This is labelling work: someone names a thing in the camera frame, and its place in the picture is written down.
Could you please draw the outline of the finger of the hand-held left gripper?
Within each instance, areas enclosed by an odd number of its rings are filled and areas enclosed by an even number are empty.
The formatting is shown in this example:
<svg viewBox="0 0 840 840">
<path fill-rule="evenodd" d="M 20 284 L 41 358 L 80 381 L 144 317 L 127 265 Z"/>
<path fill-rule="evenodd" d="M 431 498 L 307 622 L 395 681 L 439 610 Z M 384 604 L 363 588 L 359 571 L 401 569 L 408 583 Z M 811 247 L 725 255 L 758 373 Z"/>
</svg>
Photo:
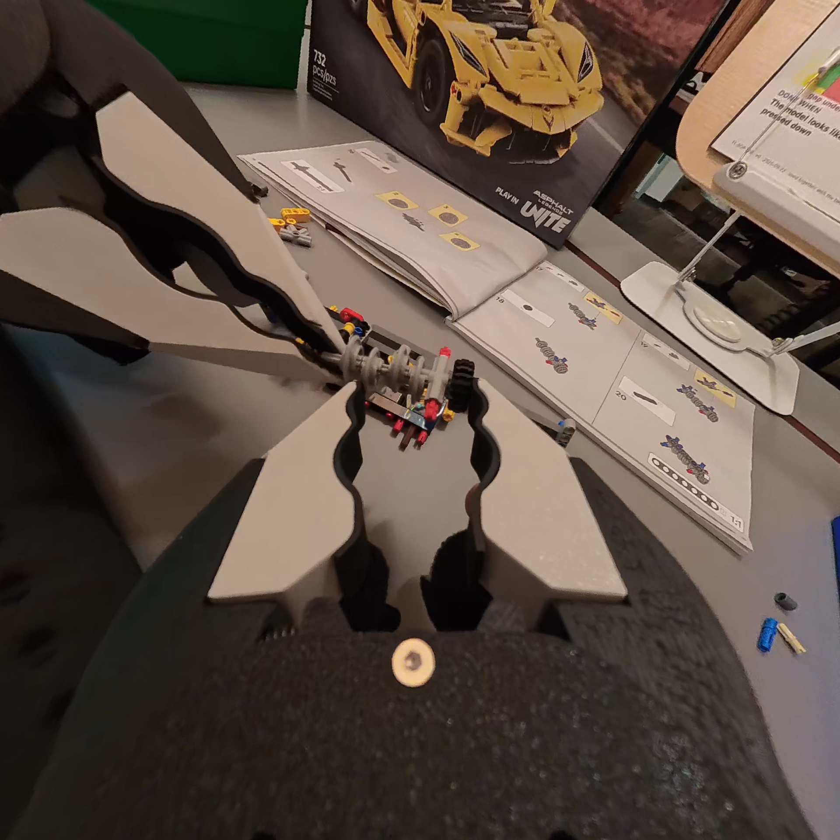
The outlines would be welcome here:
<svg viewBox="0 0 840 840">
<path fill-rule="evenodd" d="M 154 278 L 118 233 L 74 209 L 3 215 L 1 257 L 8 274 L 148 340 L 153 352 L 284 380 L 336 381 L 294 342 Z"/>
<path fill-rule="evenodd" d="M 194 299 L 152 351 L 195 361 L 337 361 L 346 346 L 305 273 L 251 194 L 243 194 L 133 93 L 96 114 L 103 173 L 142 207 L 175 217 L 237 291 L 264 302 L 288 334 L 263 332 L 221 301 Z"/>
</svg>

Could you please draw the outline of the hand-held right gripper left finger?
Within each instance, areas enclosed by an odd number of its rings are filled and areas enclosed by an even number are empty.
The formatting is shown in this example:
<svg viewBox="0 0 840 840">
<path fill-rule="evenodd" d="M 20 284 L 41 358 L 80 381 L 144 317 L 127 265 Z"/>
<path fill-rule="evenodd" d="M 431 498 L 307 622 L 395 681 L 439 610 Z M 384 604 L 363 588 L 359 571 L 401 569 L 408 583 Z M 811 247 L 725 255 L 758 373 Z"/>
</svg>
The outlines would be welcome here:
<svg viewBox="0 0 840 840">
<path fill-rule="evenodd" d="M 296 633 L 319 621 L 340 632 L 400 626 L 386 601 L 389 567 L 368 539 L 354 486 L 364 421 L 364 387 L 345 385 L 260 460 L 210 603 L 272 604 Z"/>
</svg>

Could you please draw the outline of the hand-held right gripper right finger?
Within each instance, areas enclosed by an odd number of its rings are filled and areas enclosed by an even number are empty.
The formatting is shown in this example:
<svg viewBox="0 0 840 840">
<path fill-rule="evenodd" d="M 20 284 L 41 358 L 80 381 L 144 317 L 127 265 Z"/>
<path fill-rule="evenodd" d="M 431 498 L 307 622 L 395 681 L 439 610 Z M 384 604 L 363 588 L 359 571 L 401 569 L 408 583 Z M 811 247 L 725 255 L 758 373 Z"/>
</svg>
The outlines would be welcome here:
<svg viewBox="0 0 840 840">
<path fill-rule="evenodd" d="M 492 608 L 538 629 L 558 602 L 624 604 L 628 589 L 565 450 L 486 380 L 467 412 L 477 482 L 468 523 L 439 547 L 428 617 L 471 632 Z"/>
</svg>

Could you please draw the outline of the long dark lego chassis assembly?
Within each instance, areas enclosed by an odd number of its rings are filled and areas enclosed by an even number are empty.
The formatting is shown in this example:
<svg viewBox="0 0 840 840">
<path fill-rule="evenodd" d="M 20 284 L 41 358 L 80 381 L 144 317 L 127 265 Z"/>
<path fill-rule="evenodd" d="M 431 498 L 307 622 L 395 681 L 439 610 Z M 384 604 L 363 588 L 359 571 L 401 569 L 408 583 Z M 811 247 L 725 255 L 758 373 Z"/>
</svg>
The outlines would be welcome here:
<svg viewBox="0 0 840 840">
<path fill-rule="evenodd" d="M 353 309 L 340 309 L 336 306 L 330 306 L 328 312 L 331 319 L 337 323 L 339 330 L 344 332 L 345 339 L 356 334 L 366 350 L 376 349 L 384 352 L 386 361 L 391 362 L 392 355 L 387 351 L 389 349 L 396 350 L 397 338 L 395 335 L 383 329 L 372 327 Z M 391 425 L 392 436 L 400 438 L 399 449 L 405 450 L 410 444 L 420 449 L 425 445 L 436 427 L 445 430 L 446 426 L 456 416 L 456 413 L 448 406 L 448 399 L 445 398 L 437 406 L 435 419 L 433 421 L 427 420 L 425 417 L 425 400 L 425 392 L 422 393 L 420 398 L 414 400 L 408 394 L 396 392 L 388 386 L 382 385 L 366 397 L 365 407 L 381 416 Z M 569 444 L 576 432 L 575 420 L 571 418 L 555 421 L 522 406 L 517 406 L 517 409 L 563 448 Z"/>
</svg>

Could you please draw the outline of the grey lego gear shaft assembly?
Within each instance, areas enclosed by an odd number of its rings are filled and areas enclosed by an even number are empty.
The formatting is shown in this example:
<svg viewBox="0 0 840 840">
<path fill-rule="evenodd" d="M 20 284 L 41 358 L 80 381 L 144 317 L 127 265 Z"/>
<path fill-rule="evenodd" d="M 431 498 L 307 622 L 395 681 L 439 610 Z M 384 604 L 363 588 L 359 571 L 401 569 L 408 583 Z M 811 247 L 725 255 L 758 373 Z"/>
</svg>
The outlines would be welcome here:
<svg viewBox="0 0 840 840">
<path fill-rule="evenodd" d="M 427 364 L 422 355 L 412 358 L 406 344 L 386 358 L 353 335 L 342 351 L 318 353 L 317 357 L 340 370 L 345 382 L 361 382 L 369 394 L 387 388 L 407 395 L 413 403 L 422 403 L 428 419 L 436 418 L 446 408 L 454 413 L 466 412 L 474 391 L 474 363 L 454 360 L 448 346 Z"/>
</svg>

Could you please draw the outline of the small pile of lego beams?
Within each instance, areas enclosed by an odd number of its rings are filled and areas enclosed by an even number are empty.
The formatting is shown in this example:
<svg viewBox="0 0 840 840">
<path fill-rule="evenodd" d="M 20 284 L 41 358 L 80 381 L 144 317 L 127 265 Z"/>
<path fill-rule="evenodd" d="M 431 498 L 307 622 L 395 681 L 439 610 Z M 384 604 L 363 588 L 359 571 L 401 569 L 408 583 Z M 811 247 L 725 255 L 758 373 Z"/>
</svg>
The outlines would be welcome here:
<svg viewBox="0 0 840 840">
<path fill-rule="evenodd" d="M 261 205 L 268 199 L 270 194 L 277 194 L 284 199 L 291 200 L 290 194 L 284 186 L 278 185 L 276 182 L 268 181 L 267 183 L 257 183 L 249 178 L 249 188 L 254 195 L 258 205 Z M 301 248 L 310 249 L 313 245 L 312 232 L 309 230 L 309 224 L 313 221 L 310 209 L 304 206 L 284 206 L 275 216 L 270 216 L 267 210 L 263 210 L 264 215 L 268 217 L 269 224 L 273 230 L 288 245 L 296 245 Z"/>
</svg>

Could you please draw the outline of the yellow car lego set box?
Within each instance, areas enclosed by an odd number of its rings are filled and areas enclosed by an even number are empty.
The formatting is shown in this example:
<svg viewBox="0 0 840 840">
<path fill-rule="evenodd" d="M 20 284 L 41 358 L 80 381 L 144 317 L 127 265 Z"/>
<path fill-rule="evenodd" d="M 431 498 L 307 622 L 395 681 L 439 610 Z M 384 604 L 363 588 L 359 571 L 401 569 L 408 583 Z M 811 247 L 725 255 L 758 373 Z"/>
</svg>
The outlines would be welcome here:
<svg viewBox="0 0 840 840">
<path fill-rule="evenodd" d="M 722 1 L 315 1 L 309 93 L 561 248 Z"/>
</svg>

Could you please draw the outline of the green plastic bin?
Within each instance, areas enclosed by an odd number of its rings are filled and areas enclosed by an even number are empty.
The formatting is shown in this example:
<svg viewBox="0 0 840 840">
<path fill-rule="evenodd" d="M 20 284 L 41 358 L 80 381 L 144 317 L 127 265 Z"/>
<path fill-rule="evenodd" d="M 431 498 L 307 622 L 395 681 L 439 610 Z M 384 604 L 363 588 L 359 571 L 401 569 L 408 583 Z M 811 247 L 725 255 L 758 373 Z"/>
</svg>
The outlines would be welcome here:
<svg viewBox="0 0 840 840">
<path fill-rule="evenodd" d="M 307 1 L 91 1 L 183 81 L 295 89 Z"/>
</svg>

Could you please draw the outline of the open instruction booklet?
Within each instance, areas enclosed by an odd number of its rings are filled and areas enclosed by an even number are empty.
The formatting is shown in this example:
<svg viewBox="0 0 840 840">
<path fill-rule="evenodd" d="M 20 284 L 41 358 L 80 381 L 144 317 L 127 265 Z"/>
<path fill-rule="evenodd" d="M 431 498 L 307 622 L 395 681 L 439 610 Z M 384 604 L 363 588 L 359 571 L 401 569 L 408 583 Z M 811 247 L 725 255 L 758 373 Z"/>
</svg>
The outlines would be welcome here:
<svg viewBox="0 0 840 840">
<path fill-rule="evenodd" d="M 535 235 L 380 142 L 240 160 L 442 307 L 453 330 L 700 523 L 752 551 L 754 405 L 550 262 Z"/>
</svg>

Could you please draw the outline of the white document stand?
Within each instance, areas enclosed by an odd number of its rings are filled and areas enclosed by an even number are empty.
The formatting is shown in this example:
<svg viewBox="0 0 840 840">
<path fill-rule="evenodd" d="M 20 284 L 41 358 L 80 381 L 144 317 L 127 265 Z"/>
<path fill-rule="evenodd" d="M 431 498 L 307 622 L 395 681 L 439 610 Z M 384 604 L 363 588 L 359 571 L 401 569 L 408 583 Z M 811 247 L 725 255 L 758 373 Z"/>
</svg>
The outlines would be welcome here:
<svg viewBox="0 0 840 840">
<path fill-rule="evenodd" d="M 712 180 L 736 209 L 710 243 L 680 272 L 649 262 L 621 282 L 637 309 L 677 338 L 732 384 L 781 416 L 793 414 L 799 384 L 794 350 L 838 335 L 838 323 L 806 335 L 770 339 L 698 287 L 695 268 L 742 210 L 756 213 L 788 238 L 800 240 L 824 261 L 838 264 L 838 202 L 822 190 L 793 185 L 755 163 L 723 165 Z"/>
</svg>

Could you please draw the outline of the printed paper sheet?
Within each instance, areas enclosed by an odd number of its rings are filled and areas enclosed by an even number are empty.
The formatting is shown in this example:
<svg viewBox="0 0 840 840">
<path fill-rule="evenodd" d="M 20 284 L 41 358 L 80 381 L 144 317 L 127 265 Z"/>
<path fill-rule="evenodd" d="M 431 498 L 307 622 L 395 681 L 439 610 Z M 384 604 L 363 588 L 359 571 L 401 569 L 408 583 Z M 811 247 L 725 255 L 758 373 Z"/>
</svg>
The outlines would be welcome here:
<svg viewBox="0 0 840 840">
<path fill-rule="evenodd" d="M 795 53 L 711 147 L 838 218 L 838 37 Z"/>
</svg>

